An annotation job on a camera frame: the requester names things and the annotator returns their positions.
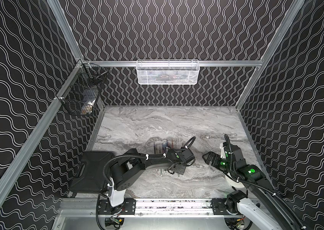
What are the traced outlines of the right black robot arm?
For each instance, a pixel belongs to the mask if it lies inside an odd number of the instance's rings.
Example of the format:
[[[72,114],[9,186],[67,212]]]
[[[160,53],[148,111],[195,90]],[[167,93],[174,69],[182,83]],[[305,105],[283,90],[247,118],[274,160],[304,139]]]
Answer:
[[[234,183],[235,188],[242,185],[253,193],[267,208],[268,213],[239,190],[227,195],[226,211],[247,217],[262,230],[306,230],[308,227],[274,190],[264,172],[253,164],[247,164],[241,148],[233,145],[228,135],[224,138],[224,142],[220,144],[221,152],[210,151],[204,154],[204,162],[221,171]]]

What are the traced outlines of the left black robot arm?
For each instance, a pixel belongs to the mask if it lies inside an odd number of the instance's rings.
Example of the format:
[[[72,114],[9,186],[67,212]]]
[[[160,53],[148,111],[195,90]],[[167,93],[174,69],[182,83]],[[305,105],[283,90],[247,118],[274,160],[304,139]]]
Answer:
[[[143,154],[137,149],[129,149],[108,160],[103,166],[103,177],[107,183],[110,206],[115,208],[122,205],[126,190],[146,170],[162,169],[170,174],[183,175],[186,168],[195,163],[195,156],[190,150],[195,139],[193,136],[179,149],[166,147],[161,154]]]

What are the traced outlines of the bundle of coloured pencils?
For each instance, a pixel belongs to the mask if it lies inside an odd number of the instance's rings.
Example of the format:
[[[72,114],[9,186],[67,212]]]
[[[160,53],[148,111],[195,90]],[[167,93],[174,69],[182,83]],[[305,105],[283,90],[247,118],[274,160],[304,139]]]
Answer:
[[[168,150],[172,147],[173,147],[173,141],[171,142],[169,142],[168,140],[157,141],[154,142],[154,153],[163,155],[167,153]],[[166,175],[167,173],[170,173],[171,175],[175,174],[175,172],[169,169],[162,169],[162,168],[159,168],[157,172],[160,176]]]

